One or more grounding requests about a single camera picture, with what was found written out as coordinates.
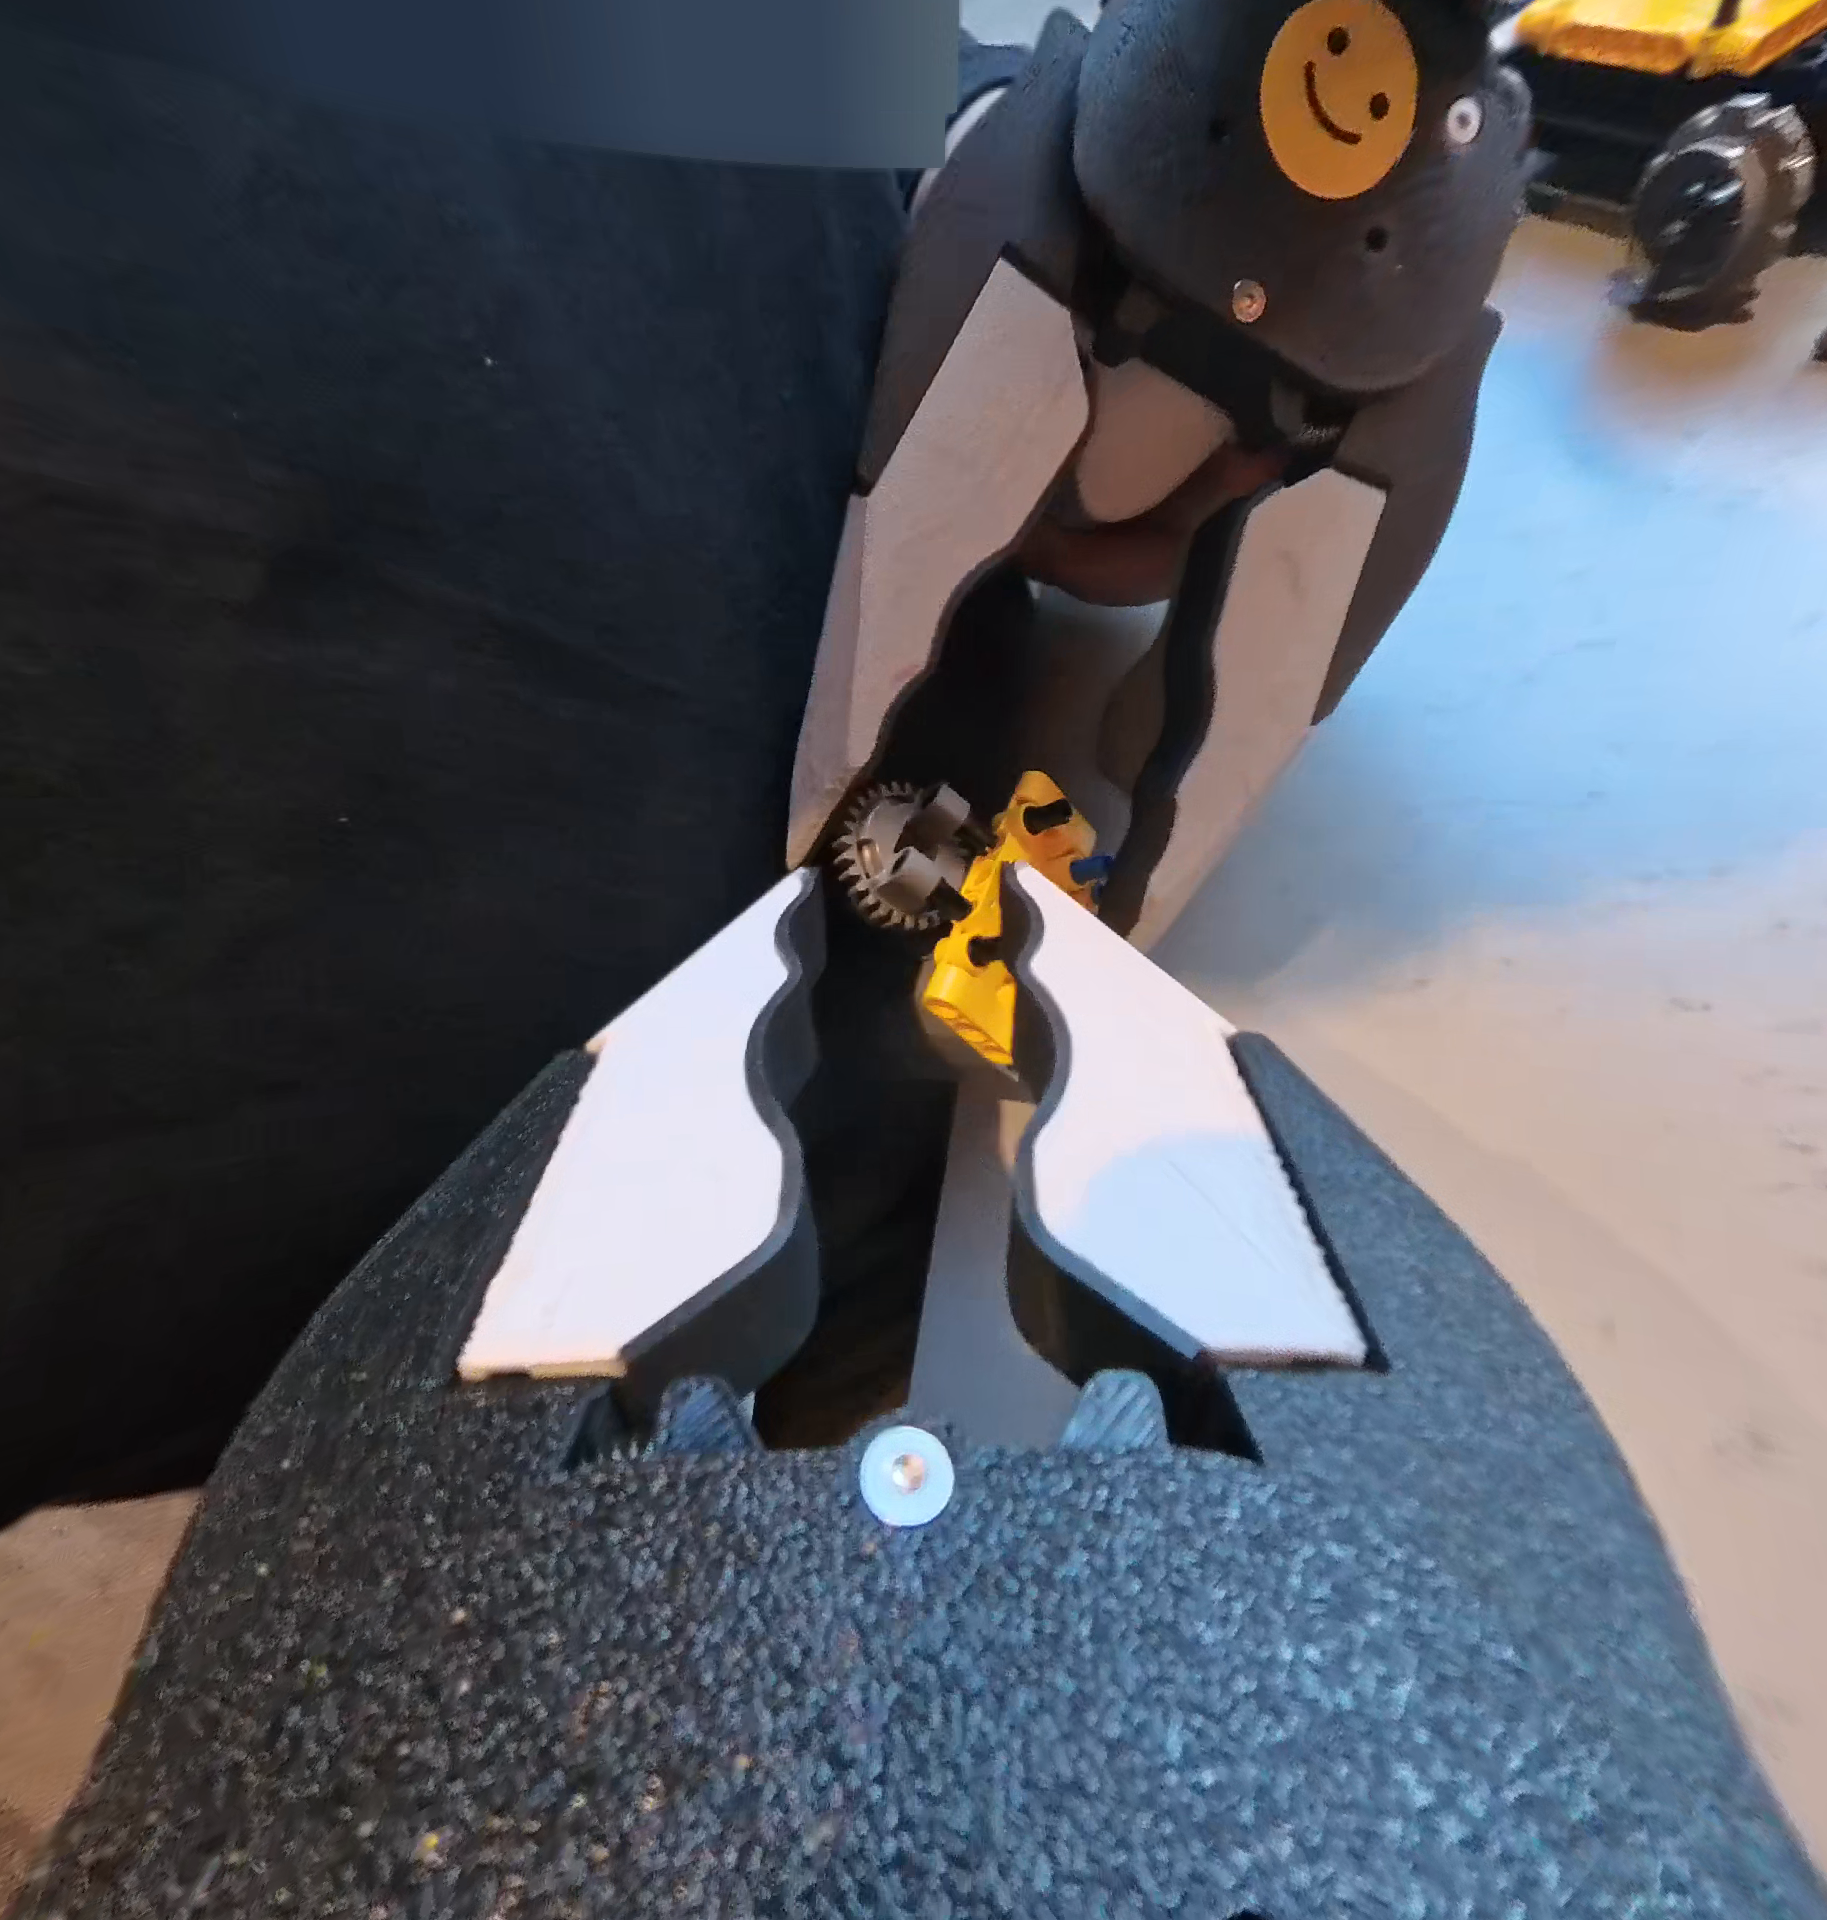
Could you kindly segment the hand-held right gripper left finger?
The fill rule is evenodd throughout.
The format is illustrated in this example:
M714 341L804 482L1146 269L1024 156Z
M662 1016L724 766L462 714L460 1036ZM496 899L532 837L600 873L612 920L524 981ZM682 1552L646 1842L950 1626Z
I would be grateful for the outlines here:
M822 1298L802 1141L822 881L770 885L588 1043L590 1072L458 1357L468 1381L760 1389Z

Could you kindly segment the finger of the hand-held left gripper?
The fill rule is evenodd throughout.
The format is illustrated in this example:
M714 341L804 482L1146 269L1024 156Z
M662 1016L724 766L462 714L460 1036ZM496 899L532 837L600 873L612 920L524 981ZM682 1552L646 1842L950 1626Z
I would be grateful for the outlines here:
M1000 259L870 492L848 504L790 782L816 859L962 593L1020 544L1090 426L1072 311Z
M1381 487L1315 472L1238 499L1194 540L1100 732L1130 804L1102 913L1138 946L1176 921L1303 743L1383 505Z

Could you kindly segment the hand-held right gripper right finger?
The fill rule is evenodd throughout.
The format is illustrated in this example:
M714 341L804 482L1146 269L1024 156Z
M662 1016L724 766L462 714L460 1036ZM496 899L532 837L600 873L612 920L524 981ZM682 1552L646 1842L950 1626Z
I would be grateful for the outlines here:
M1066 1373L1124 1367L1132 1337L1182 1366L1363 1366L1234 1026L1034 867L1008 869L1008 966L1026 1337Z

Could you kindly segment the yellow grey gear brick assembly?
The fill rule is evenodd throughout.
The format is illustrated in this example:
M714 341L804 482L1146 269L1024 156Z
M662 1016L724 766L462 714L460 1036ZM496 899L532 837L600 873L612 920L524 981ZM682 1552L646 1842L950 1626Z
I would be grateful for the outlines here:
M926 947L916 1010L992 1067L1014 1066L1018 981L1002 954L1002 876L1044 873L1094 909L1114 857L1070 796L1026 772L982 821L952 786L876 779L840 814L830 869L874 927Z

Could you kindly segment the grey desk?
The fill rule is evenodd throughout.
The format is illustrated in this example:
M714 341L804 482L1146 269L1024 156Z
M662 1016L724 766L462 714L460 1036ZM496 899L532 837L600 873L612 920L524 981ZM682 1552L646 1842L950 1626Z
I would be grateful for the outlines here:
M1525 222L1405 613L1162 947L1483 1248L1827 1876L1827 259L1633 324Z

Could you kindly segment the person's left hand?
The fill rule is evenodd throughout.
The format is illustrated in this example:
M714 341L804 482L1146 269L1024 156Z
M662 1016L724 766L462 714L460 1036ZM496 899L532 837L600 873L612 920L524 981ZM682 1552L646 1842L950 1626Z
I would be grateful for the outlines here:
M1142 516L1092 528L1040 518L1016 548L1014 563L1030 581L1096 607L1170 599L1200 531L1214 516L1276 482L1286 463L1287 454L1278 445L1224 443Z

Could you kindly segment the yellow toy vehicle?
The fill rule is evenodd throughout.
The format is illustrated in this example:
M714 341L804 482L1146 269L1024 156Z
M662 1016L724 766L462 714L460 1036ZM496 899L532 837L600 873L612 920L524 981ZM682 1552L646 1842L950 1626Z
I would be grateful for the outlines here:
M1827 2L1533 2L1493 46L1531 94L1529 209L1623 243L1637 322L1737 324L1827 256Z

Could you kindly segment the person's dark clothing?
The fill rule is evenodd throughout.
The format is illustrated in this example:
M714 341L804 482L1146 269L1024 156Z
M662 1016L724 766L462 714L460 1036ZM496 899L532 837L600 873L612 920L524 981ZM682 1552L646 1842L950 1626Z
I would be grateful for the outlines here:
M0 3L0 1530L776 876L914 189Z

